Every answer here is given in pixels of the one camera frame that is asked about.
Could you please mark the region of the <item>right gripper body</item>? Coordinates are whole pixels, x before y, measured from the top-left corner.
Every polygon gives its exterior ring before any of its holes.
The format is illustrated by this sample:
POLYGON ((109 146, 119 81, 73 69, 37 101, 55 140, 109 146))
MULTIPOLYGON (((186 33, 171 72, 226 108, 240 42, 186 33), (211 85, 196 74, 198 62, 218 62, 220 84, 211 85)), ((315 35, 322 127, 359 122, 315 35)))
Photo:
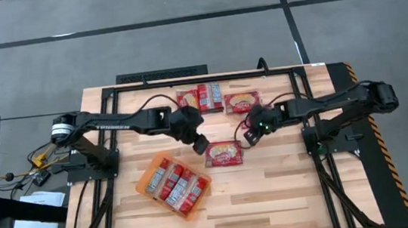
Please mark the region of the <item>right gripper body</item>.
POLYGON ((243 136, 250 147, 255 146, 263 136, 272 134, 277 130, 276 125, 272 122, 254 122, 247 119, 244 123, 246 125, 246 131, 243 136))

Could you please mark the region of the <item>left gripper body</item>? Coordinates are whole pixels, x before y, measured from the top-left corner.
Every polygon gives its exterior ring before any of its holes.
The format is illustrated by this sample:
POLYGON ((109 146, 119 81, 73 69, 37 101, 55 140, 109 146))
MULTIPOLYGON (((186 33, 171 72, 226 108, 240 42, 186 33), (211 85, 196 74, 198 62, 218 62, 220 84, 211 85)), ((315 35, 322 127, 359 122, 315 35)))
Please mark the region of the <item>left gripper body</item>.
POLYGON ((197 134, 194 137, 194 142, 193 142, 193 151, 197 154, 197 155, 202 155, 206 149, 208 148, 210 142, 209 140, 206 138, 206 136, 204 134, 197 134))

